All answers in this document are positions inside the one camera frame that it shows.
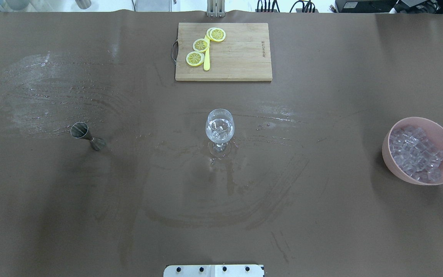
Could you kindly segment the clear wine glass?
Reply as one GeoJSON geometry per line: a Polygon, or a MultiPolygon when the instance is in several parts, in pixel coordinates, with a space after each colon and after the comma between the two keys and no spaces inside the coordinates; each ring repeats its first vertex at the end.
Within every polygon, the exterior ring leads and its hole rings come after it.
{"type": "Polygon", "coordinates": [[[216,152],[223,152],[227,148],[228,142],[235,133],[235,123],[232,114],[226,109],[214,109],[208,114],[205,124],[205,133],[216,152]],[[211,140],[212,131],[226,131],[227,136],[223,143],[216,143],[211,140]]]}

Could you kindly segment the clear ice cube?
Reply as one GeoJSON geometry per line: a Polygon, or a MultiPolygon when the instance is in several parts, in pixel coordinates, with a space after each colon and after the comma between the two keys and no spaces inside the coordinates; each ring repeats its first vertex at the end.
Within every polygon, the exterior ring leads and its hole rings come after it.
{"type": "Polygon", "coordinates": [[[226,136],[226,131],[212,131],[211,140],[216,143],[223,143],[226,136]]]}

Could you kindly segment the bamboo cutting board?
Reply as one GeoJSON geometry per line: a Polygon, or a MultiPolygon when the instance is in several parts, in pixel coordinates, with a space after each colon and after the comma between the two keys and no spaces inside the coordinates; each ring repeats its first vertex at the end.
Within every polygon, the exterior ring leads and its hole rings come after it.
{"type": "Polygon", "coordinates": [[[267,23],[179,23],[177,81],[272,81],[272,57],[267,23]],[[186,56],[209,28],[226,32],[223,42],[210,44],[210,69],[193,67],[186,56]]]}

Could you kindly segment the pink bowl of ice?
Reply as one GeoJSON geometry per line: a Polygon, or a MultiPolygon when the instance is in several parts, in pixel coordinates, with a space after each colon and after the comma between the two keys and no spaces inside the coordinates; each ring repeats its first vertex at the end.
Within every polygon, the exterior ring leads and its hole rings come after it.
{"type": "Polygon", "coordinates": [[[387,133],[381,157],[395,177],[410,184],[443,184],[443,127],[422,118],[407,117],[387,133]]]}

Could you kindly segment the lemon slice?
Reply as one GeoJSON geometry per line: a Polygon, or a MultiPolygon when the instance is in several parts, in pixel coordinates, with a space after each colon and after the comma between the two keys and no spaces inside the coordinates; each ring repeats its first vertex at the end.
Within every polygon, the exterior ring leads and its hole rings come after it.
{"type": "Polygon", "coordinates": [[[206,38],[200,38],[195,40],[192,44],[192,49],[196,52],[204,53],[209,49],[210,40],[206,38]]]}
{"type": "Polygon", "coordinates": [[[192,67],[202,65],[202,63],[204,63],[204,60],[205,55],[202,52],[192,51],[186,55],[186,63],[192,67]]]}
{"type": "Polygon", "coordinates": [[[223,42],[226,38],[226,32],[222,28],[211,27],[207,30],[206,35],[213,42],[223,42]]]}

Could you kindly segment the lemon slice middle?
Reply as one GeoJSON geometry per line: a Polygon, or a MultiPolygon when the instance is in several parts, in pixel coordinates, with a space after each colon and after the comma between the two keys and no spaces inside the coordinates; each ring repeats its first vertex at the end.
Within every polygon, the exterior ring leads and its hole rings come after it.
{"type": "Polygon", "coordinates": [[[206,38],[200,38],[195,40],[192,44],[192,49],[196,52],[204,53],[209,49],[210,40],[206,38]]]}

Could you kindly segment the lemon slice far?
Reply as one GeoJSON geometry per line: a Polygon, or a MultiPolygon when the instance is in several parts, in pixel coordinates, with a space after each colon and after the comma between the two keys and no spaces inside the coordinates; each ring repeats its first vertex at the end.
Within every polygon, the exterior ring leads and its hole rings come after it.
{"type": "Polygon", "coordinates": [[[192,67],[202,65],[202,63],[204,63],[204,60],[205,55],[202,52],[192,51],[186,55],[186,63],[192,67]]]}

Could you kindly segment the aluminium frame post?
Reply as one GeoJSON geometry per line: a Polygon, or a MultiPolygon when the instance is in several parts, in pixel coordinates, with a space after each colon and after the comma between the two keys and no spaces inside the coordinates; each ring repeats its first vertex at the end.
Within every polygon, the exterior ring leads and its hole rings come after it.
{"type": "Polygon", "coordinates": [[[207,17],[223,18],[225,16],[225,0],[207,0],[207,17]]]}

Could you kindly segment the steel jigger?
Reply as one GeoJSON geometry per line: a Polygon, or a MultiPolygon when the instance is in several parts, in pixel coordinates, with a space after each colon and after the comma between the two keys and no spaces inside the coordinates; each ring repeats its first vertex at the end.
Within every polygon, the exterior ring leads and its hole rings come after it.
{"type": "Polygon", "coordinates": [[[100,137],[94,137],[85,122],[76,122],[70,129],[70,134],[75,139],[87,140],[91,148],[95,151],[100,151],[106,146],[106,141],[100,137]]]}

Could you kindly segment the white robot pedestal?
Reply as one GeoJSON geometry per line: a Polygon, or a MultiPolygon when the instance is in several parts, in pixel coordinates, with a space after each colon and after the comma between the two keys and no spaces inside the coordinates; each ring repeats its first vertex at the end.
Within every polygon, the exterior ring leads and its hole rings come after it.
{"type": "Polygon", "coordinates": [[[264,277],[263,265],[258,264],[211,264],[169,265],[164,277],[264,277]]]}

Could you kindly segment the lemon slice near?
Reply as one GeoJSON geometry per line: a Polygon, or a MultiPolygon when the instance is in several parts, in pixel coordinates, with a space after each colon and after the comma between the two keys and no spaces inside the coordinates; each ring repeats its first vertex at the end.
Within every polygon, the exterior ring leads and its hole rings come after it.
{"type": "Polygon", "coordinates": [[[213,42],[223,42],[226,38],[226,32],[222,28],[211,27],[207,30],[206,35],[213,42]]]}

